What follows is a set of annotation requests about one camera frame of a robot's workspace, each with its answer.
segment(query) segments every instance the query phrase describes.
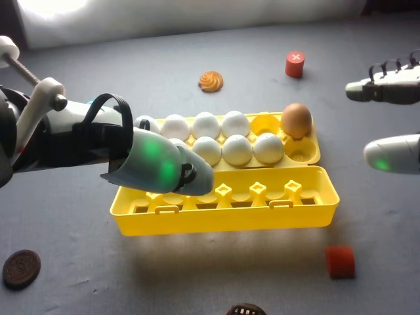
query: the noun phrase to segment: gray tablecloth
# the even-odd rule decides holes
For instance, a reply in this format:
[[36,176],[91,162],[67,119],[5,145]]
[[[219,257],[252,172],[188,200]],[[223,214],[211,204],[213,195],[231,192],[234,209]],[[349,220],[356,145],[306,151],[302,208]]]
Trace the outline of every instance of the gray tablecloth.
[[[389,175],[363,161],[376,138],[420,131],[419,106],[356,103],[344,86],[368,66],[420,47],[420,15],[218,31],[23,54],[39,77],[87,102],[110,92],[133,115],[280,112],[305,103],[314,117],[319,163],[341,202],[331,226],[126,238],[109,208],[116,186],[106,165],[18,174],[0,190],[0,261],[19,249],[42,269],[26,290],[0,286],[2,314],[225,314],[238,301],[267,314],[418,314],[420,211],[417,176]],[[284,74],[289,51],[306,54],[304,77]],[[225,86],[204,94],[200,74]],[[31,93],[12,70],[4,86]],[[357,279],[328,278],[324,247],[350,245]]]

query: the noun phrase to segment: metal screw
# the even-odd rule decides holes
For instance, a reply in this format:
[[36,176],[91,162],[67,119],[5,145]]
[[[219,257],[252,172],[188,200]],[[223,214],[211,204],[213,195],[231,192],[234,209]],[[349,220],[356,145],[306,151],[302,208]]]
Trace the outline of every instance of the metal screw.
[[[29,82],[33,87],[35,87],[39,82],[41,82],[32,72],[30,72],[27,67],[21,64],[16,59],[12,58],[9,54],[3,54],[1,58],[13,69],[16,70],[27,82]],[[55,96],[52,108],[59,112],[67,106],[67,99],[61,95],[57,94]]]

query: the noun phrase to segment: yellow egg carton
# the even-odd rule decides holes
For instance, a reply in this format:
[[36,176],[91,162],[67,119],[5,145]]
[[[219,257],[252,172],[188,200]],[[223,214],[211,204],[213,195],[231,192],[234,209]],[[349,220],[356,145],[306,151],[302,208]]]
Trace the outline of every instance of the yellow egg carton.
[[[283,142],[285,156],[274,165],[255,157],[240,168],[223,159],[214,166],[215,184],[204,196],[153,194],[120,187],[110,213],[126,236],[327,226],[339,203],[320,159],[315,127],[301,140],[282,131],[282,113],[246,115],[250,143],[270,132]],[[224,116],[216,116],[219,122]],[[190,125],[193,117],[186,118]],[[158,119],[162,125],[164,119]],[[226,137],[216,139],[223,147]],[[189,148],[195,138],[185,143]]]
[[[318,146],[318,139],[316,138],[316,131],[314,122],[312,120],[311,132],[300,140],[293,140],[289,135],[285,134],[282,129],[282,113],[259,113],[245,115],[249,121],[251,131],[247,136],[248,141],[253,146],[258,136],[263,133],[273,133],[283,142],[284,157],[277,163],[265,164],[257,160],[253,155],[251,160],[245,165],[232,165],[223,159],[213,166],[214,171],[225,171],[229,169],[250,169],[256,167],[293,167],[308,164],[314,164],[321,158],[320,147]],[[216,116],[219,124],[222,124],[223,115]],[[191,127],[194,123],[194,117],[187,117],[186,120]],[[162,127],[165,122],[164,119],[157,119],[157,123]],[[220,147],[223,148],[226,137],[220,132],[220,135],[215,139]],[[192,148],[196,139],[190,135],[184,142]]]

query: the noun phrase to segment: dark brown cookie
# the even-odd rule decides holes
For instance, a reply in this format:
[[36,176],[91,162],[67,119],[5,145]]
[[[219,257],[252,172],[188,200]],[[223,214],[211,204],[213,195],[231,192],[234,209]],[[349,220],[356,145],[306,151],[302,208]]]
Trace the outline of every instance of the dark brown cookie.
[[232,306],[226,315],[266,315],[266,313],[257,305],[241,303]]
[[22,290],[38,277],[40,270],[41,259],[35,251],[17,251],[3,265],[3,282],[9,289]]

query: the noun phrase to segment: green light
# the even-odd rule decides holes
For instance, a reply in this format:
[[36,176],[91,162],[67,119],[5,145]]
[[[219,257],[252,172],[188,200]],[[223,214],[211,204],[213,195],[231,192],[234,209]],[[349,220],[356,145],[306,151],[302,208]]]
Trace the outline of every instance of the green light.
[[156,159],[160,155],[160,143],[158,141],[144,141],[144,155],[149,159]]
[[160,180],[165,184],[172,184],[177,179],[176,170],[172,161],[164,161],[160,169]]
[[387,161],[385,161],[383,159],[378,159],[375,162],[375,167],[377,169],[382,169],[383,171],[388,171],[389,170],[389,165],[388,165]]

